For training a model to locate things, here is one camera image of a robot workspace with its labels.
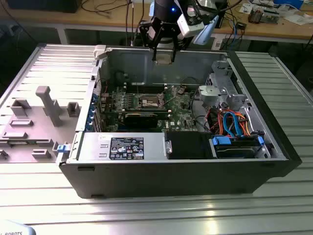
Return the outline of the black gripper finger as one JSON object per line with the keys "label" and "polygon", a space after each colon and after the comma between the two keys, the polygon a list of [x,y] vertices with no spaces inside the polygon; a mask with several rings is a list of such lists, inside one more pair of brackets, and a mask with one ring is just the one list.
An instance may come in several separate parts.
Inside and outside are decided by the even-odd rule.
{"label": "black gripper finger", "polygon": [[[140,35],[144,46],[153,50],[153,61],[156,60],[157,46],[163,36],[163,27],[161,26],[161,23],[162,21],[141,22],[139,26]],[[150,29],[154,31],[154,36],[149,34]]]}
{"label": "black gripper finger", "polygon": [[181,46],[179,45],[179,39],[178,35],[180,34],[180,29],[177,24],[173,23],[164,23],[161,26],[161,33],[162,38],[165,38],[166,40],[171,39],[173,42],[172,46],[172,55],[171,55],[171,62],[175,61],[176,52],[180,50]]}

